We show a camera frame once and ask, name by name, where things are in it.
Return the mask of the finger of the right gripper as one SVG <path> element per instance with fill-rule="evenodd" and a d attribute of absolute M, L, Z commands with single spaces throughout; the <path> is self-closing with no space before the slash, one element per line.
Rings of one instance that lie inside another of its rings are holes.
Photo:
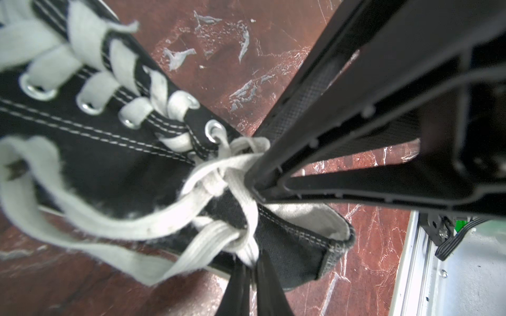
<path fill-rule="evenodd" d="M 340 136 L 246 174 L 264 204 L 354 203 L 505 216 L 505 2 L 420 1 L 421 75 L 386 99 L 417 114 L 420 137 L 333 157 Z"/>
<path fill-rule="evenodd" d="M 421 75 L 420 1 L 345 1 L 258 129 L 268 158 L 292 158 L 340 136 L 339 157 L 420 137 L 417 114 L 386 99 Z"/>

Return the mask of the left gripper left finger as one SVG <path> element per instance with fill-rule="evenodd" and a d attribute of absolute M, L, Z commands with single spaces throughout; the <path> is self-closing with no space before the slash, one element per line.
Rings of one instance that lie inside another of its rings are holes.
<path fill-rule="evenodd" d="M 239 258 L 235 259 L 233 273 L 215 316 L 250 315 L 251 269 Z"/>

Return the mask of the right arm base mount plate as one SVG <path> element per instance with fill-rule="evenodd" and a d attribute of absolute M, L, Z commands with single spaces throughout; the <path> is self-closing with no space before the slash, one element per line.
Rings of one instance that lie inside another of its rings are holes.
<path fill-rule="evenodd" d="M 458 217 L 444 213 L 419 213 L 418 224 L 437 247 L 435 257 L 445 261 L 457 249 L 471 230 L 489 219 Z"/>

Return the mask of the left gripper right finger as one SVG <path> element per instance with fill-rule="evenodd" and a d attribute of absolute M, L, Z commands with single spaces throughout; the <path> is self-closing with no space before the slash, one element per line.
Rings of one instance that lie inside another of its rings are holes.
<path fill-rule="evenodd" d="M 255 272 L 258 316 L 294 316 L 269 253 L 261 251 Z"/>

